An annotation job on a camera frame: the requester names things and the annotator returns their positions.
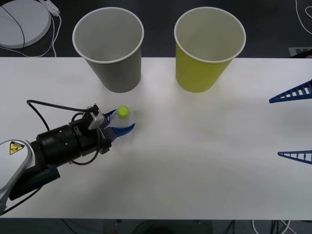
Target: paper cup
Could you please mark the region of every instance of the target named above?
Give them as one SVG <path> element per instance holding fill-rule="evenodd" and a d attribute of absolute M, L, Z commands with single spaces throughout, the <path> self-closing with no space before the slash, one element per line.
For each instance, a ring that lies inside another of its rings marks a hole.
<path fill-rule="evenodd" d="M 144 29 L 132 12 L 107 7 L 85 15 L 74 28 L 73 45 L 106 88 L 124 93 L 141 78 Z"/>
<path fill-rule="evenodd" d="M 176 80 L 190 92 L 211 88 L 246 43 L 239 20 L 227 11 L 200 7 L 184 13 L 175 24 Z"/>

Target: blue plastic object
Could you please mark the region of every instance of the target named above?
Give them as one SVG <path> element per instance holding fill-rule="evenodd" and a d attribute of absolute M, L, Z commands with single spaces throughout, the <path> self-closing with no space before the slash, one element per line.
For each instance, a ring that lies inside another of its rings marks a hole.
<path fill-rule="evenodd" d="M 121 137 L 131 132 L 134 127 L 135 127 L 135 123 L 126 128 L 112 128 L 112 130 L 116 133 L 116 138 L 117 138 L 117 137 Z"/>
<path fill-rule="evenodd" d="M 269 100 L 270 103 L 312 98 L 312 80 L 283 92 Z"/>
<path fill-rule="evenodd" d="M 104 114 L 105 120 L 103 121 L 103 123 L 102 123 L 102 125 L 101 125 L 102 128 L 106 128 L 106 127 L 110 124 L 110 122 L 111 122 L 111 116 L 112 116 L 112 114 L 114 113 L 115 110 L 112 110 L 112 111 L 110 111 L 110 112 Z"/>
<path fill-rule="evenodd" d="M 312 164 L 312 150 L 285 151 L 285 152 L 278 152 L 277 154 L 281 157 L 289 158 L 298 162 Z"/>

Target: cup rim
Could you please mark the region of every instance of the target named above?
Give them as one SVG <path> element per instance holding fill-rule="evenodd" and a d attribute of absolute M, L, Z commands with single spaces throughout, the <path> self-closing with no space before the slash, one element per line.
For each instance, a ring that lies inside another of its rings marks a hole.
<path fill-rule="evenodd" d="M 187 14 L 189 14 L 190 12 L 192 11 L 195 11 L 195 10 L 198 10 L 198 9 L 214 9 L 214 10 L 218 10 L 218 11 L 222 11 L 224 13 L 226 13 L 227 15 L 231 16 L 234 20 L 236 20 L 238 22 L 238 24 L 241 26 L 241 29 L 243 31 L 243 34 L 244 34 L 244 42 L 240 48 L 240 50 L 235 54 L 233 55 L 232 57 L 230 58 L 227 58 L 227 59 L 224 59 L 224 60 L 218 60 L 218 61 L 209 61 L 209 60 L 204 60 L 204 59 L 201 59 L 201 58 L 197 58 L 195 57 L 194 55 L 191 55 L 190 53 L 188 53 L 179 43 L 178 39 L 177 39 L 177 36 L 176 36 L 176 28 L 180 22 L 180 20 Z M 241 52 L 242 50 L 244 49 L 245 47 L 245 44 L 246 44 L 246 32 L 245 32 L 245 29 L 244 29 L 244 26 L 242 25 L 242 23 L 234 16 L 232 15 L 230 12 L 227 12 L 225 10 L 222 10 L 220 8 L 216 8 L 216 7 L 209 7 L 209 6 L 204 6 L 204 7 L 197 7 L 197 8 L 194 8 L 194 9 L 191 9 L 187 12 L 185 12 L 182 16 L 180 16 L 180 18 L 177 20 L 177 22 L 175 23 L 175 29 L 174 29 L 174 35 L 175 35 L 175 42 L 177 43 L 177 45 L 179 46 L 179 48 L 189 57 L 197 60 L 197 61 L 200 61 L 200 62 L 205 62 L 205 63 L 223 63 L 223 62 L 228 62 L 232 59 L 234 59 L 235 57 L 237 57 Z"/>
<path fill-rule="evenodd" d="M 140 39 L 140 42 L 138 43 L 137 47 L 129 54 L 127 54 L 126 56 L 122 57 L 122 58 L 118 58 L 118 59 L 115 59 L 115 60 L 112 60 L 112 61 L 98 61 L 98 60 L 94 60 L 94 59 L 91 59 L 91 58 L 88 58 L 86 57 L 84 54 L 82 54 L 80 52 L 80 50 L 77 48 L 76 46 L 76 43 L 75 43 L 75 34 L 76 34 L 76 30 L 77 30 L 77 27 L 81 24 L 81 22 L 86 18 L 88 17 L 89 15 L 93 14 L 94 12 L 96 11 L 102 11 L 102 10 L 107 10 L 107 9 L 117 9 L 117 10 L 121 10 L 121 11 L 125 11 L 127 13 L 130 13 L 132 16 L 134 16 L 138 23 L 140 24 L 141 26 L 141 30 L 142 30 L 142 36 L 141 36 L 141 39 Z M 120 7 L 103 7 L 103 8 L 99 8 L 99 9 L 96 9 L 94 11 L 91 11 L 89 12 L 88 14 L 86 14 L 85 16 L 83 16 L 79 21 L 78 23 L 75 25 L 75 28 L 73 30 L 73 35 L 72 35 L 72 41 L 73 41 L 73 45 L 74 45 L 74 48 L 76 50 L 76 52 L 81 56 L 83 57 L 85 60 L 87 61 L 90 61 L 90 62 L 94 62 L 94 63 L 100 63 L 100 64 L 109 64 L 109 63 L 115 63 L 115 62 L 119 62 L 119 61 L 122 61 L 122 60 L 125 60 L 126 58 L 130 57 L 131 55 L 133 55 L 138 49 L 139 47 L 141 46 L 142 42 L 143 42 L 143 38 L 144 38 L 144 28 L 143 28 L 143 24 L 141 22 L 141 20 L 134 14 L 132 13 L 131 11 L 128 11 L 126 9 L 123 9 L 123 8 L 120 8 Z"/>

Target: gray paper cup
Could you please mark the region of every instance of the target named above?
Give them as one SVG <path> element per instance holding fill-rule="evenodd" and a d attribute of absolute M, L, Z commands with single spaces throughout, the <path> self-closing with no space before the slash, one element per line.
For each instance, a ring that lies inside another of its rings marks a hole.
<path fill-rule="evenodd" d="M 141 78 L 144 29 L 132 12 L 107 7 L 85 15 L 74 28 L 73 45 L 106 88 L 124 93 Z"/>

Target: black floor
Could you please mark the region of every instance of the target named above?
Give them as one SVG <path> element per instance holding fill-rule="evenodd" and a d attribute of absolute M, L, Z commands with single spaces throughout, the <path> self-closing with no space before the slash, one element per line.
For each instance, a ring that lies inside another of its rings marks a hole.
<path fill-rule="evenodd" d="M 254 234 L 249 220 L 123 220 L 113 219 L 0 219 L 2 234 Z M 145 222 L 134 232 L 136 227 Z M 285 226 L 279 221 L 272 230 L 272 221 L 255 221 L 260 234 L 281 233 Z M 292 221 L 290 227 L 298 234 L 310 234 L 312 223 Z"/>
<path fill-rule="evenodd" d="M 62 26 L 56 41 L 58 57 L 77 57 L 72 45 L 75 24 L 88 12 L 107 6 L 125 8 L 142 21 L 145 38 L 144 57 L 174 57 L 174 26 L 186 11 L 200 6 L 213 6 L 234 14 L 244 25 L 247 43 L 240 57 L 288 58 L 290 47 L 311 47 L 312 35 L 300 25 L 295 12 L 295 0 L 52 0 L 60 9 Z M 312 19 L 305 15 L 310 0 L 298 0 L 298 11 L 304 25 L 312 31 Z M 29 56 L 43 54 L 50 46 L 52 27 L 37 43 L 24 49 Z M 0 49 L 0 57 L 18 57 Z M 52 50 L 47 53 L 53 56 Z"/>

